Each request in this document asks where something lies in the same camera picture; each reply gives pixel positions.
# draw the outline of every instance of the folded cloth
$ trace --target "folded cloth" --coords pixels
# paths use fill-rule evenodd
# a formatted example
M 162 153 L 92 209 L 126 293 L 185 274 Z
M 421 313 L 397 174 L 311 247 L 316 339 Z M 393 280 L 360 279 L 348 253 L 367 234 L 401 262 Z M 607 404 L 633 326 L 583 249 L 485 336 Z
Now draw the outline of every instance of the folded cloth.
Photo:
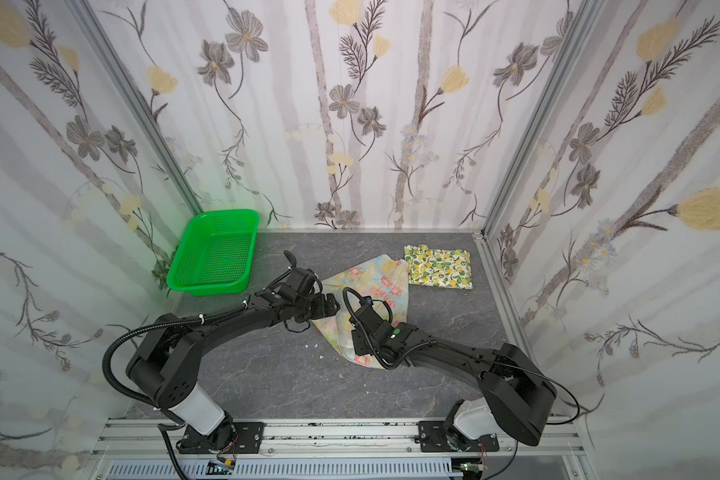
M 406 245 L 405 261 L 411 266 L 410 283 L 472 288 L 471 262 L 466 250 L 432 250 L 426 245 Z
M 345 286 L 350 286 L 363 296 L 386 300 L 392 308 L 392 324 L 397 325 L 405 321 L 408 313 L 408 264 L 403 260 L 393 260 L 388 255 L 379 255 L 323 280 L 322 285 L 324 293 L 336 295 L 336 300 L 341 303 L 342 309 L 336 316 L 312 322 L 333 349 L 346 360 L 373 369 L 381 369 L 382 366 L 373 356 L 355 355 L 355 347 L 352 344 L 354 327 L 349 322 L 349 312 L 344 305 L 342 291 Z M 354 310 L 360 308 L 360 303 L 354 296 L 350 295 L 349 299 Z M 387 318 L 387 309 L 384 308 L 383 303 L 374 302 L 373 309 L 381 318 Z

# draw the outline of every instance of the green plastic basket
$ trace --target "green plastic basket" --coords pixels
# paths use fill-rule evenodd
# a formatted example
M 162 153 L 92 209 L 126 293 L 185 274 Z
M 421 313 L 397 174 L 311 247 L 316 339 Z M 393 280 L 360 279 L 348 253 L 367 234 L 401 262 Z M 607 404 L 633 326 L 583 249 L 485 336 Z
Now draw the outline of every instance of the green plastic basket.
M 253 210 L 217 210 L 192 218 L 168 272 L 168 286 L 195 296 L 242 292 L 258 226 Z

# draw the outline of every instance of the wall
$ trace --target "wall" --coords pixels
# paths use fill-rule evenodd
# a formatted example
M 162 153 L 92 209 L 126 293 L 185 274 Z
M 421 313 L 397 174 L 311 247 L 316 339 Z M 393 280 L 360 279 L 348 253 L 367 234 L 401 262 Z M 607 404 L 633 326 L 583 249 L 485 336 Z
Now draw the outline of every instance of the wall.
M 202 206 L 269 228 L 482 227 L 578 2 L 108 2 Z
M 191 217 L 160 165 L 64 4 L 0 2 L 0 478 L 76 478 L 125 413 L 101 357 Z
M 600 478 L 720 478 L 720 1 L 605 4 L 489 240 Z

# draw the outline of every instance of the robotic arm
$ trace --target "robotic arm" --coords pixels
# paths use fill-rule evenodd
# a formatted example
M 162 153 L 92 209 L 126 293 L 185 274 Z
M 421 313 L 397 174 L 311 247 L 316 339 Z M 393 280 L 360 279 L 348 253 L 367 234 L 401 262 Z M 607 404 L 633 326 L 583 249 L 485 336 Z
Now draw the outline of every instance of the robotic arm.
M 294 255 L 284 253 L 291 264 L 288 271 L 238 309 L 185 319 L 167 313 L 153 325 L 123 335 L 106 351 L 104 377 L 113 388 L 154 406 L 177 424 L 187 424 L 183 442 L 177 444 L 179 452 L 220 452 L 237 437 L 241 425 L 233 423 L 230 414 L 197 383 L 205 354 L 252 330 L 280 322 L 287 327 L 291 319 L 307 322 L 334 316 L 340 309 L 333 294 L 322 292 L 317 275 L 297 267 Z M 356 311 L 348 293 L 360 301 Z M 355 327 L 352 334 L 358 355 L 372 354 L 388 370 L 403 363 L 439 370 L 482 392 L 483 399 L 466 402 L 457 411 L 454 408 L 449 416 L 454 434 L 449 443 L 458 448 L 466 438 L 494 433 L 498 426 L 522 443 L 538 445 L 557 391 L 516 346 L 505 343 L 492 350 L 440 340 L 409 323 L 394 326 L 382 319 L 370 297 L 349 288 L 343 295 Z M 111 358 L 120 345 L 144 332 L 146 336 L 126 368 L 126 375 L 142 394 L 115 379 Z

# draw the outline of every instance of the gray marble surface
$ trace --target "gray marble surface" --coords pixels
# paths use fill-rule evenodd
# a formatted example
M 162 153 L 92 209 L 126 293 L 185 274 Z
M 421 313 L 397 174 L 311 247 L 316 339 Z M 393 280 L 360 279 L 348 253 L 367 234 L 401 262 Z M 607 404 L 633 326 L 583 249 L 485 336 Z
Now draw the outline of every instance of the gray marble surface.
M 468 250 L 474 285 L 473 290 L 410 285 L 408 321 L 445 340 L 499 348 L 506 336 L 471 234 L 260 234 L 245 293 L 184 294 L 176 314 L 238 306 L 288 267 L 283 250 L 293 252 L 300 266 L 328 278 L 377 255 L 402 258 L 408 244 Z M 282 324 L 250 332 L 210 352 L 202 359 L 198 382 L 237 418 L 446 416 L 460 398 L 480 397 L 477 390 L 432 370 L 355 365 L 338 356 L 314 326 L 296 334 Z M 162 416 L 135 405 L 128 418 Z

